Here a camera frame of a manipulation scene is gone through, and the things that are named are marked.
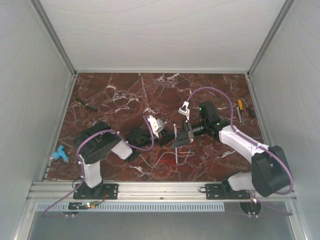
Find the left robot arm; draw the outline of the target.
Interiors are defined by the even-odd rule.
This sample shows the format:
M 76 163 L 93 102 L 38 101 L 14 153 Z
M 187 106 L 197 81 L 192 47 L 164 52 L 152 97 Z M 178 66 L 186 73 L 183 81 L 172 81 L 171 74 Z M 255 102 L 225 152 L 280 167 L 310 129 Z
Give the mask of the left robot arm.
M 126 162 L 132 162 L 145 147 L 150 147 L 152 143 L 163 147 L 174 138 L 175 134 L 165 128 L 154 133 L 151 129 L 146 131 L 141 127 L 135 127 L 122 140 L 104 121 L 84 130 L 74 139 L 74 145 L 81 164 L 86 195 L 91 199 L 97 199 L 102 195 L 100 161 L 109 153 Z

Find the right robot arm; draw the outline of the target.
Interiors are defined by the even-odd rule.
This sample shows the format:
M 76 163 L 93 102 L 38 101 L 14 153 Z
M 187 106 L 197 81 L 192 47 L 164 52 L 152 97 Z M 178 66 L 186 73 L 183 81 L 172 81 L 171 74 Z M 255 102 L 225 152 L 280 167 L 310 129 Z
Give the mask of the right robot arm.
M 213 102 L 201 103 L 199 116 L 200 123 L 182 122 L 172 147 L 182 147 L 193 143 L 197 136 L 209 135 L 243 156 L 250 163 L 251 171 L 238 172 L 227 178 L 221 186 L 225 198 L 232 199 L 239 191 L 256 191 L 268 197 L 285 187 L 292 187 L 292 175 L 281 147 L 262 144 L 231 126 L 220 118 Z

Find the silver wrench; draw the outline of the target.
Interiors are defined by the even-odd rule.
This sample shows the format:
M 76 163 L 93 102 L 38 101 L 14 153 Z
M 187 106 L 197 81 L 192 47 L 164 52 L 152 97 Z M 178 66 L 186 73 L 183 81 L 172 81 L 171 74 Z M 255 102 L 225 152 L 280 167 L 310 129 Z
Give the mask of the silver wrench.
M 238 104 L 236 104 L 235 107 L 236 107 L 236 110 L 237 110 L 237 115 L 238 115 L 238 119 L 239 119 L 239 124 L 240 124 L 240 125 L 243 125 L 244 122 L 243 122 L 243 118 L 242 118 L 242 115 L 241 115 L 240 106 L 239 106 Z

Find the small circuit board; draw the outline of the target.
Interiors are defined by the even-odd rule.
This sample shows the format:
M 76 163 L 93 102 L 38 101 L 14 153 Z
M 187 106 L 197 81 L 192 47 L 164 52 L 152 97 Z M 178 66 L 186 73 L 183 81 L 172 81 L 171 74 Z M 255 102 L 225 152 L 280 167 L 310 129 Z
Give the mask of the small circuit board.
M 87 209 L 93 209 L 93 208 L 95 208 L 96 206 L 98 206 L 100 203 L 99 203 L 99 201 L 89 201 L 89 202 L 87 202 L 86 204 L 85 204 L 85 207 L 87 208 Z

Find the blue plastic fitting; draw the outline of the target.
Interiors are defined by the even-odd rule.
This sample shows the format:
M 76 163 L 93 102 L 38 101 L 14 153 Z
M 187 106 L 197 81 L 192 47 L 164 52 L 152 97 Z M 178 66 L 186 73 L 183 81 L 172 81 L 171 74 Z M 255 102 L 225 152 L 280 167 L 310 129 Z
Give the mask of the blue plastic fitting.
M 51 161 L 62 159 L 64 163 L 67 163 L 70 158 L 65 153 L 64 146 L 60 145 L 57 150 L 50 155 L 49 159 Z

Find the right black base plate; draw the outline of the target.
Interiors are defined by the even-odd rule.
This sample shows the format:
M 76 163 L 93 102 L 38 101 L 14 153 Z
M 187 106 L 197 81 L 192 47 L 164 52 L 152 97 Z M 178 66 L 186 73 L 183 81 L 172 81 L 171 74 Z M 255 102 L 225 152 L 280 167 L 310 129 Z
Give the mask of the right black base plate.
M 227 183 L 211 183 L 205 186 L 207 200 L 249 200 L 246 190 L 233 190 Z

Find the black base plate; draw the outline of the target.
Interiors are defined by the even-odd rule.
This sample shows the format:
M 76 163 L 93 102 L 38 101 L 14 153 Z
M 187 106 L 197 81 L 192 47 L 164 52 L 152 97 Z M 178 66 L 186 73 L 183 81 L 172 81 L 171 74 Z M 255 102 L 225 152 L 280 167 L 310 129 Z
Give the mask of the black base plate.
M 246 190 L 233 190 L 227 183 L 211 183 L 205 186 L 207 200 L 249 200 Z
M 75 200 L 117 200 L 119 185 L 117 183 L 100 183 L 94 188 L 85 183 L 73 194 Z

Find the yellow handled screwdriver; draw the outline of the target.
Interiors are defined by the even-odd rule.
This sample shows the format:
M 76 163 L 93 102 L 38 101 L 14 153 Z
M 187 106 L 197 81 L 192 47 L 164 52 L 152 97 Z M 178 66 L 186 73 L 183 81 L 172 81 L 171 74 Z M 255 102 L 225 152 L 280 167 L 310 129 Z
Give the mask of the yellow handled screwdriver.
M 237 103 L 238 103 L 238 106 L 239 106 L 239 110 L 240 110 L 240 111 L 243 111 L 243 110 L 244 110 L 244 107 L 243 107 L 242 101 L 239 99 L 239 100 L 237 101 Z

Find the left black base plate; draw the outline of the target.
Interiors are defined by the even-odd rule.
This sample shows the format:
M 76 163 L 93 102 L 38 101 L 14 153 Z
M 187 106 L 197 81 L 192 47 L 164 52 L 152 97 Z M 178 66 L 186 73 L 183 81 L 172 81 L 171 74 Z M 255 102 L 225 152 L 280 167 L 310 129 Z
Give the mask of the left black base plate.
M 94 188 L 85 183 L 73 194 L 75 200 L 117 200 L 119 185 L 117 183 L 100 183 Z

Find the aluminium front rail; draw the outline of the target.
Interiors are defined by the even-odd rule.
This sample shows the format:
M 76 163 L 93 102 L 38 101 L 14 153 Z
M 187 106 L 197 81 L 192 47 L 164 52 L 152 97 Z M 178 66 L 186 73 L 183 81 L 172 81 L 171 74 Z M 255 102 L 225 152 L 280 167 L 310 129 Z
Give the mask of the aluminium front rail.
M 206 195 L 199 191 L 206 182 L 177 181 L 120 181 L 117 199 L 123 202 L 204 202 Z M 71 181 L 34 181 L 28 199 L 56 201 L 71 192 Z

